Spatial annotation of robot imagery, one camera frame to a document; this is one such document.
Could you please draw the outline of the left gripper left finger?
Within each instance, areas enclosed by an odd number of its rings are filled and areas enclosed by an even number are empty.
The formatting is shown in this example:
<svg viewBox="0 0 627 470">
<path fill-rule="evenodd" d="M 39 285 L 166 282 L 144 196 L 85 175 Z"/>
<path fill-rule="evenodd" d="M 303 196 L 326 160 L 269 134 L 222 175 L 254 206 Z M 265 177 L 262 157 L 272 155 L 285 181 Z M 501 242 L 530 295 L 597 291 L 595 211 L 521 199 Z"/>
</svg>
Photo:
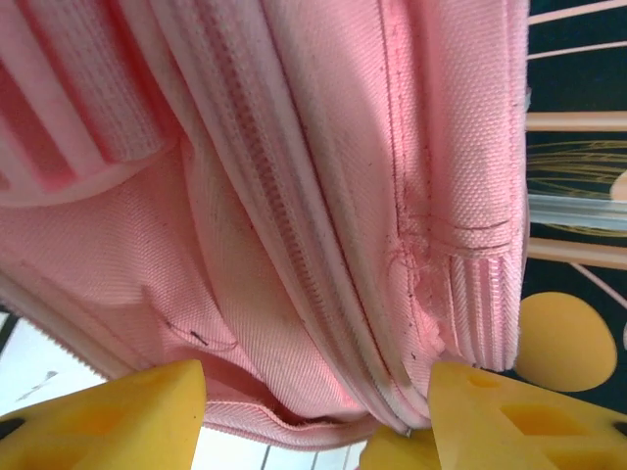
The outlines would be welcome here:
<svg viewBox="0 0 627 470">
<path fill-rule="evenodd" d="M 200 361 L 182 360 L 1 418 L 4 469 L 189 469 L 205 415 Z"/>
</svg>

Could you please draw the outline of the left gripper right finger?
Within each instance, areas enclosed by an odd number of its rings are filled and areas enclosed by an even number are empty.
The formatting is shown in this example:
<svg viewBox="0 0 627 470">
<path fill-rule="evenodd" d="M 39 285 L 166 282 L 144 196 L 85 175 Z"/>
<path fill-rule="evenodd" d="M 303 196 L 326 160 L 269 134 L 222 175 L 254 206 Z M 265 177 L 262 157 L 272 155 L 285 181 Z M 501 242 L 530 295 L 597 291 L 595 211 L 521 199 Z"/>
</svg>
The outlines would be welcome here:
<svg viewBox="0 0 627 470">
<path fill-rule="evenodd" d="M 431 373 L 445 469 L 623 469 L 624 414 L 455 362 Z"/>
</svg>

